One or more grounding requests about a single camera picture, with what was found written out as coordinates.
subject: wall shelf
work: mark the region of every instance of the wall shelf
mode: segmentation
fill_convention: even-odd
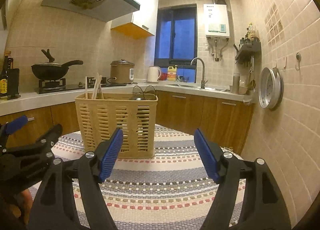
[[[251,56],[261,53],[261,42],[253,41],[251,45],[243,45],[235,57],[236,63],[250,62]]]

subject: striped rug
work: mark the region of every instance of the striped rug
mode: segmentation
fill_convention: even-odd
[[[110,178],[100,185],[118,229],[199,229],[218,185],[208,178],[193,136],[156,125],[155,151],[152,159],[118,159]],[[53,152],[65,161],[81,157],[80,132],[62,136]],[[30,188],[33,196],[38,187]],[[77,180],[73,187],[80,222],[89,227]],[[244,189],[245,180],[240,180],[230,226],[239,218]]]

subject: electric kettle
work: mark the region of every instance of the electric kettle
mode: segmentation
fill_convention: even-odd
[[[149,67],[147,82],[157,83],[162,75],[161,68],[154,66]]]

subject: black frying pan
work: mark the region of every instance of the black frying pan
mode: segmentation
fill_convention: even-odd
[[[49,59],[49,62],[31,66],[33,74],[40,80],[59,80],[67,74],[70,66],[83,64],[82,60],[72,60],[62,65],[54,63],[54,58],[51,56],[49,49],[47,51],[42,49],[41,51]]]

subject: laundry basket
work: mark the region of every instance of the laundry basket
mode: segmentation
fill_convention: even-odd
[[[104,93],[104,99],[92,94],[76,97],[76,110],[84,150],[94,151],[120,127],[124,134],[118,158],[149,159],[154,156],[156,100],[129,100],[132,94]]]

